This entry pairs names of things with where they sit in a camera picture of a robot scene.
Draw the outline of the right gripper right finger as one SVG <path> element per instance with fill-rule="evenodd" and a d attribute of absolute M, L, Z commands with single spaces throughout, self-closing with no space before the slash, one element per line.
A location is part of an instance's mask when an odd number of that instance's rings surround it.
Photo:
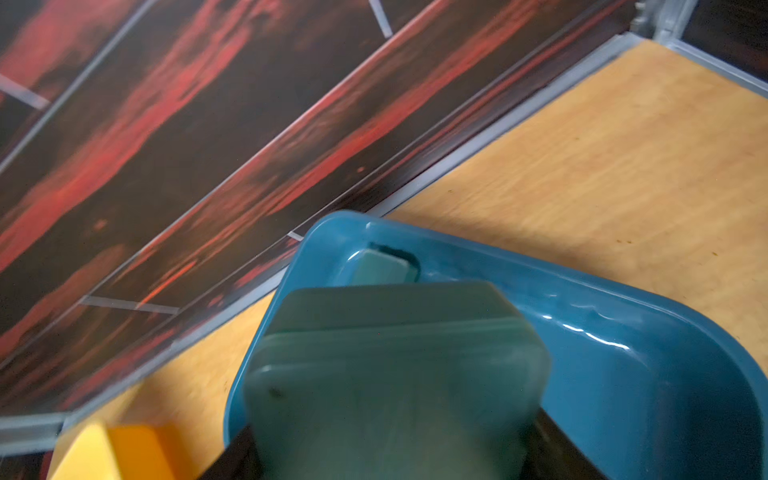
<path fill-rule="evenodd" d="M 544 409 L 538 411 L 524 440 L 522 479 L 607 480 Z"/>

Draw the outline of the yellow plastic storage tray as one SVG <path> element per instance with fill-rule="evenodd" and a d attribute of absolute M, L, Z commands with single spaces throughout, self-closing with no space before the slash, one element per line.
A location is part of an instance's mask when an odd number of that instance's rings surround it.
<path fill-rule="evenodd" d="M 195 467 L 170 426 L 86 424 L 56 446 L 50 479 L 195 479 Z"/>

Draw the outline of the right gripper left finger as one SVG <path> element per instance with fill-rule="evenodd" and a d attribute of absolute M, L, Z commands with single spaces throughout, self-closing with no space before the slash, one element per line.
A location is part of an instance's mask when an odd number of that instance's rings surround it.
<path fill-rule="evenodd" d="M 242 429 L 199 480 L 258 480 L 264 475 L 250 426 Z"/>

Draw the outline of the teal plastic storage tray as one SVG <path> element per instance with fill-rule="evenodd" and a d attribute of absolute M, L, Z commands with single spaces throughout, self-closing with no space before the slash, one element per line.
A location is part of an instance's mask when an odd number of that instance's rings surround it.
<path fill-rule="evenodd" d="M 372 246 L 417 259 L 420 275 L 407 284 L 493 285 L 550 355 L 539 410 L 607 479 L 766 477 L 766 376 L 710 319 L 633 287 L 354 212 L 323 218 L 300 243 L 231 387 L 226 443 L 250 426 L 248 361 L 283 299 L 300 289 L 354 287 L 334 285 L 339 268 Z"/>

